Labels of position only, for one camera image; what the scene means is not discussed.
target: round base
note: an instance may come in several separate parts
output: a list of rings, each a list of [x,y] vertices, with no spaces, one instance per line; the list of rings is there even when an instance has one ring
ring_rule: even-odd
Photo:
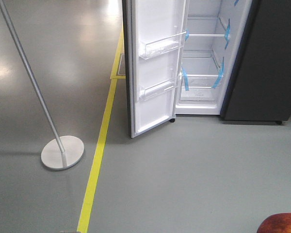
[[[50,169],[63,170],[70,168],[76,164],[83,155],[84,144],[79,138],[74,136],[61,136],[60,140],[65,149],[67,166],[63,166],[62,153],[56,139],[53,139],[47,143],[41,153],[43,164]]]

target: yellow floor line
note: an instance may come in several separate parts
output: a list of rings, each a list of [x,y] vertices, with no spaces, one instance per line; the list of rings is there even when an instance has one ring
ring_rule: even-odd
[[[92,208],[94,205],[95,192],[96,192],[103,152],[105,149],[105,144],[106,144],[106,139],[107,139],[107,132],[108,132],[108,127],[109,127],[109,122],[110,122],[110,117],[111,117],[111,111],[112,111],[112,106],[113,106],[113,101],[114,101],[117,79],[125,78],[125,76],[116,75],[118,64],[119,64],[119,57],[120,57],[121,51],[123,50],[123,41],[124,39],[123,39],[123,31],[122,31],[120,34],[120,38],[119,38],[116,53],[115,53],[115,59],[114,59],[112,72],[110,76],[111,85],[109,89],[108,99],[107,99],[105,111],[103,114],[103,119],[102,119],[102,123],[100,127],[96,151],[94,155],[94,161],[93,161],[91,172],[89,175],[87,188],[85,191],[85,196],[84,196],[84,201],[83,201],[83,206],[82,206],[82,210],[80,214],[78,232],[81,232],[81,233],[87,233]]]

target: metal pole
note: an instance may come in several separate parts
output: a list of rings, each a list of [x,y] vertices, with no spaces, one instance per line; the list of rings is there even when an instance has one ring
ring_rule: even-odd
[[[46,104],[44,102],[44,99],[43,99],[43,96],[42,96],[41,91],[39,89],[38,83],[35,80],[35,77],[34,77],[34,74],[33,74],[32,70],[31,70],[30,64],[28,62],[28,59],[27,59],[26,54],[24,52],[24,49],[23,49],[23,47],[22,47],[22,45],[20,43],[20,40],[19,40],[19,38],[17,36],[17,33],[16,33],[15,28],[14,28],[13,22],[12,22],[10,16],[9,16],[9,13],[8,13],[8,11],[6,9],[6,6],[5,6],[3,0],[0,0],[0,9],[1,9],[2,14],[4,16],[5,22],[6,22],[8,28],[10,30],[11,36],[12,36],[12,38],[14,40],[14,43],[15,43],[15,45],[17,47],[18,53],[19,53],[19,55],[21,57],[21,60],[23,61],[23,64],[24,64],[24,66],[26,68],[26,71],[28,73],[30,81],[31,81],[31,83],[32,83],[32,85],[34,87],[34,90],[35,90],[35,92],[36,92],[36,94],[37,94],[37,96],[39,98],[39,101],[40,101],[40,103],[42,105],[42,108],[43,108],[43,111],[45,113],[45,116],[47,117],[49,125],[53,130],[53,133],[55,135],[57,144],[58,144],[59,149],[60,149],[61,154],[62,154],[63,166],[67,166],[67,161],[66,161],[66,156],[65,156],[65,149],[64,149],[63,144],[62,144],[62,142],[61,142],[61,140],[59,138],[59,135],[58,135],[58,133],[56,131],[55,125],[54,125],[54,123],[52,121],[52,118],[51,118],[51,116],[49,114],[48,108],[47,108],[47,106],[46,106]]]

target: blue tape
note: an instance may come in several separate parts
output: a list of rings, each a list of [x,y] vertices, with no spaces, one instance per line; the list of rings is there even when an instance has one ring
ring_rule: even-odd
[[[186,91],[189,91],[189,80],[188,80],[188,74],[186,73],[185,69],[183,67],[182,68],[182,74],[183,74],[183,78],[184,78],[184,88]]]
[[[231,33],[231,20],[228,19],[228,26],[226,28],[225,35],[224,35],[224,38],[226,40],[225,49],[227,49],[228,44],[229,44],[229,35],[230,35],[230,33]]]
[[[190,36],[190,32],[188,29],[186,29],[186,34],[185,34],[185,39],[184,41],[187,41],[187,39],[189,39],[189,36]]]
[[[218,85],[220,84],[220,81],[222,80],[223,76],[224,76],[224,57],[223,57],[223,60],[222,60],[222,65],[221,65],[221,69],[220,69],[220,71],[219,71],[218,78],[217,78],[217,80],[214,82],[212,88],[215,89],[215,88],[218,87]]]

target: apple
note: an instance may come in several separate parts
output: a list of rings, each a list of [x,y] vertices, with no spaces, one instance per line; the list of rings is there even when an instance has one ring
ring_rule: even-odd
[[[291,233],[291,213],[269,216],[261,223],[257,233]]]

